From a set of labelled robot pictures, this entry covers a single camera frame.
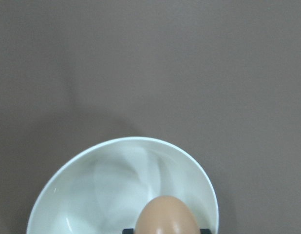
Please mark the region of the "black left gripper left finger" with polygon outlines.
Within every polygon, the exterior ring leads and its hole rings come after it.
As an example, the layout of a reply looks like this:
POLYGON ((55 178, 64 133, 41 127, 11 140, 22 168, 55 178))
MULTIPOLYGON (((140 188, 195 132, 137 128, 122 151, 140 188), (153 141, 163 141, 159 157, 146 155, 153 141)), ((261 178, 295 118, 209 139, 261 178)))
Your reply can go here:
POLYGON ((123 229, 123 234, 134 234, 134 228, 123 229))

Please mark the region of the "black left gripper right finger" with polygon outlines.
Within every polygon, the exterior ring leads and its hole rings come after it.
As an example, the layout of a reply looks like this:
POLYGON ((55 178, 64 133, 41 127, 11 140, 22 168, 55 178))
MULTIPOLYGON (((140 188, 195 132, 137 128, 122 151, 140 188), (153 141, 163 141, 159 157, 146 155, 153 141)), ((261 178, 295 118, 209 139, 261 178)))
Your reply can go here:
POLYGON ((200 229, 200 234, 211 234, 210 229, 200 229))

